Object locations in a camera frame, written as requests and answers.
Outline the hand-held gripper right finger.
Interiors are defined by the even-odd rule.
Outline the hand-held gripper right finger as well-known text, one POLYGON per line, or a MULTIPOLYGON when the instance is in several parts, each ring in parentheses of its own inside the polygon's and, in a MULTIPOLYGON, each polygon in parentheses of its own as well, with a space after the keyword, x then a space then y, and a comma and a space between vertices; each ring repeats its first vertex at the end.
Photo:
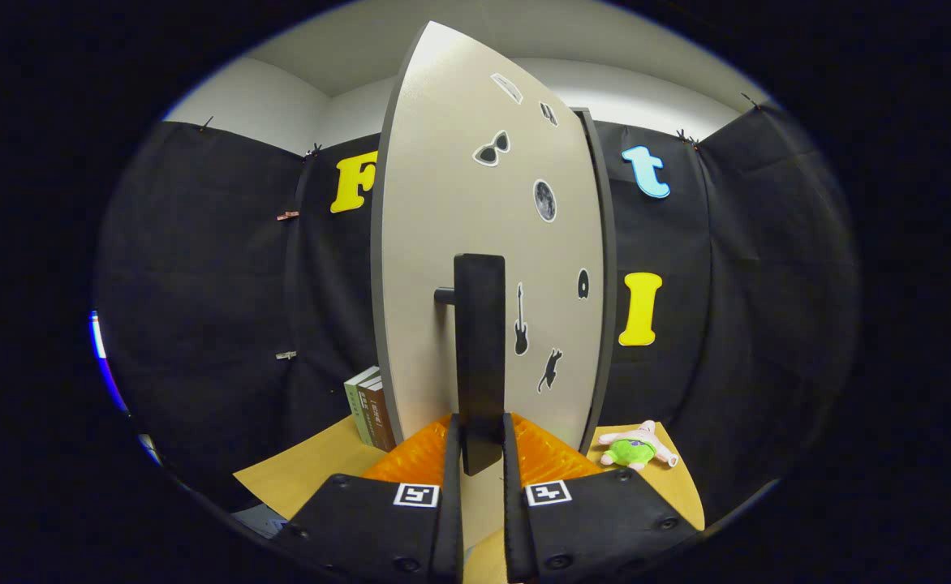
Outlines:
POLYGON ((512 583, 635 583, 699 537, 636 470, 523 483, 504 414, 504 555, 512 583))

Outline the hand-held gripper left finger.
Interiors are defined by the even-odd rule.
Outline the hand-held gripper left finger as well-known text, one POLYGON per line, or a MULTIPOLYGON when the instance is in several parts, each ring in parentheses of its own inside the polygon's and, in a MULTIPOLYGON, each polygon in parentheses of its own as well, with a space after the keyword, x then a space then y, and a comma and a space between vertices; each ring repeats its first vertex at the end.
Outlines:
POLYGON ((395 480, 331 474, 273 537, 309 583, 461 583, 462 428, 447 414, 391 451, 431 461, 395 480))

